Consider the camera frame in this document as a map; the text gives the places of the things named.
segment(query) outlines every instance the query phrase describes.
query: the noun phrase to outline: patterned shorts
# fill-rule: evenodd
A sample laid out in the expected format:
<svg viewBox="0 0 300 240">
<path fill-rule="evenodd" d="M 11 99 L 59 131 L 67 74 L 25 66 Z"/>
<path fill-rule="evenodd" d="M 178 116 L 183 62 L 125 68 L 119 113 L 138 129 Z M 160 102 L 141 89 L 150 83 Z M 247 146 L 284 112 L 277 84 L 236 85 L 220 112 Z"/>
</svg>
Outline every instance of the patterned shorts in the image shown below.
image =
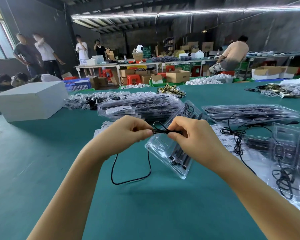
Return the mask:
<svg viewBox="0 0 300 240">
<path fill-rule="evenodd" d="M 87 60 L 80 60 L 80 65 L 87 66 L 88 65 Z"/>
<path fill-rule="evenodd" d="M 217 72 L 223 72 L 224 69 L 221 67 L 220 63 L 216 63 L 212 67 L 209 68 L 209 71 L 214 75 Z"/>
</svg>

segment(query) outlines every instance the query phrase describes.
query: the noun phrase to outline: person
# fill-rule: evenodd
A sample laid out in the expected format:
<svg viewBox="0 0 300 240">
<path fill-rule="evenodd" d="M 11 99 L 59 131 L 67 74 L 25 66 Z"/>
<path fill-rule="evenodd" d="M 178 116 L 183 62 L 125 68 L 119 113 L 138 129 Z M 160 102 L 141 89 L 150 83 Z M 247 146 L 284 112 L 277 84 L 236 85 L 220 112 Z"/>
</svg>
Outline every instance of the person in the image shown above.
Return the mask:
<svg viewBox="0 0 300 240">
<path fill-rule="evenodd" d="M 32 79 L 32 82 L 60 82 L 61 79 L 59 79 L 56 76 L 50 75 L 50 74 L 42 74 L 42 75 L 36 75 L 35 78 Z"/>
<path fill-rule="evenodd" d="M 36 54 L 35 49 L 27 43 L 24 35 L 18 33 L 16 38 L 20 43 L 18 43 L 14 48 L 13 55 L 18 61 L 27 67 L 30 77 L 35 77 L 36 75 L 40 74 L 40 67 L 42 66 L 41 60 Z"/>
<path fill-rule="evenodd" d="M 24 73 L 17 73 L 15 76 L 11 78 L 11 85 L 16 88 L 20 87 L 29 82 L 28 76 Z"/>
<path fill-rule="evenodd" d="M 242 35 L 238 41 L 230 44 L 219 57 L 216 64 L 209 68 L 207 75 L 214 75 L 222 71 L 233 71 L 249 52 L 249 46 L 246 44 L 247 41 L 248 37 Z"/>
<path fill-rule="evenodd" d="M 87 60 L 89 60 L 88 56 L 88 45 L 86 42 L 82 42 L 81 36 L 76 35 L 75 39 L 77 40 L 77 46 L 75 47 L 76 52 L 79 53 L 79 60 L 80 60 L 80 65 L 81 66 L 86 66 L 87 65 Z M 89 68 L 90 70 L 90 75 L 93 76 L 93 70 L 92 68 Z M 84 68 L 84 73 L 86 77 L 88 77 L 88 69 Z"/>
<path fill-rule="evenodd" d="M 7 74 L 0 74 L 0 92 L 12 89 L 11 77 Z"/>
<path fill-rule="evenodd" d="M 100 40 L 94 41 L 94 47 L 93 49 L 96 51 L 96 54 L 98 56 L 103 56 L 104 60 L 107 60 L 107 52 L 104 46 L 100 44 Z"/>
<path fill-rule="evenodd" d="M 60 80 L 62 80 L 60 68 L 57 61 L 61 65 L 64 65 L 64 62 L 59 59 L 51 46 L 45 42 L 43 36 L 38 33 L 34 33 L 32 36 L 36 40 L 34 46 L 41 54 L 44 69 L 48 72 L 48 74 L 56 76 Z"/>
<path fill-rule="evenodd" d="M 182 135 L 170 132 L 168 137 L 232 188 L 268 239 L 300 239 L 300 211 L 232 155 L 207 121 L 177 116 L 168 130 L 182 131 Z M 152 134 L 152 127 L 147 122 L 126 115 L 89 141 L 73 162 L 28 240 L 81 239 L 103 163 Z"/>
</svg>

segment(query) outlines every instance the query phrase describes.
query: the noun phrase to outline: white shirt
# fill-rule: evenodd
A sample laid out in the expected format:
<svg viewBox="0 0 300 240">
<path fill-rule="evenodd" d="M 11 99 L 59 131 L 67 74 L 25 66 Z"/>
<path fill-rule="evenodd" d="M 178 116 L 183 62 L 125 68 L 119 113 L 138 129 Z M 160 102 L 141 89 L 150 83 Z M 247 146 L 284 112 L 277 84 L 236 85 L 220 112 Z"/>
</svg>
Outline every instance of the white shirt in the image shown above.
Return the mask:
<svg viewBox="0 0 300 240">
<path fill-rule="evenodd" d="M 53 53 L 54 53 L 53 49 L 47 43 L 45 43 L 45 42 L 36 42 L 34 44 L 34 46 L 40 52 L 43 61 L 55 60 L 56 59 L 53 56 Z"/>
<path fill-rule="evenodd" d="M 82 45 L 86 48 L 86 50 L 82 48 L 80 43 L 77 43 L 77 46 L 75 47 L 75 50 L 79 51 L 79 60 L 89 60 L 88 45 L 86 42 L 82 42 Z"/>
<path fill-rule="evenodd" d="M 41 75 L 41 81 L 43 82 L 59 82 L 61 81 L 56 76 L 50 75 L 50 74 L 42 74 Z"/>
</svg>

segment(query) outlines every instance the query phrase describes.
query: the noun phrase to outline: led light strip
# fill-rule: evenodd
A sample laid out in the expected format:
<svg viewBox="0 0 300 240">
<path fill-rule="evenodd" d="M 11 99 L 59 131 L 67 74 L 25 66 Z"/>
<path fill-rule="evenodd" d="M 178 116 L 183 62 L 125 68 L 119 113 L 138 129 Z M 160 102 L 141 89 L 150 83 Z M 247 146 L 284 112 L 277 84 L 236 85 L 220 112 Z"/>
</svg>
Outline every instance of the led light strip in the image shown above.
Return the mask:
<svg viewBox="0 0 300 240">
<path fill-rule="evenodd" d="M 80 19 L 119 19 L 119 18 L 155 18 L 179 15 L 214 14 L 214 13 L 238 13 L 238 12 L 282 12 L 300 11 L 300 6 L 273 6 L 273 7 L 249 7 L 249 8 L 217 8 L 195 11 L 172 11 L 160 13 L 131 13 L 131 14 L 101 14 L 101 15 L 72 15 L 72 20 Z"/>
</svg>

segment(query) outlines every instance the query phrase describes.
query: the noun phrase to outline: teal work table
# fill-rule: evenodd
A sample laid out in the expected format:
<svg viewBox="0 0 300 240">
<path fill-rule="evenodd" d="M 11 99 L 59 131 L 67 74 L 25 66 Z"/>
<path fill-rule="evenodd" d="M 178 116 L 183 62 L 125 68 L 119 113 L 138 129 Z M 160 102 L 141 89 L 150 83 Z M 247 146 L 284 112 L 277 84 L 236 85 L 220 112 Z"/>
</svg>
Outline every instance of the teal work table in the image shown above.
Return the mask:
<svg viewBox="0 0 300 240">
<path fill-rule="evenodd" d="M 244 90 L 261 84 L 180 87 L 187 92 L 182 100 L 191 100 L 198 108 L 254 103 L 300 111 L 300 99 L 269 98 Z M 7 123 L 0 115 L 0 240 L 27 238 L 80 149 L 106 120 L 96 111 L 65 108 L 46 120 Z M 251 129 L 250 134 L 270 136 L 262 129 Z M 148 173 L 145 142 L 119 155 L 115 182 Z M 150 155 L 148 178 L 113 185 L 114 159 L 107 160 L 100 171 L 83 239 L 266 239 L 229 186 L 198 163 L 182 180 Z"/>
</svg>

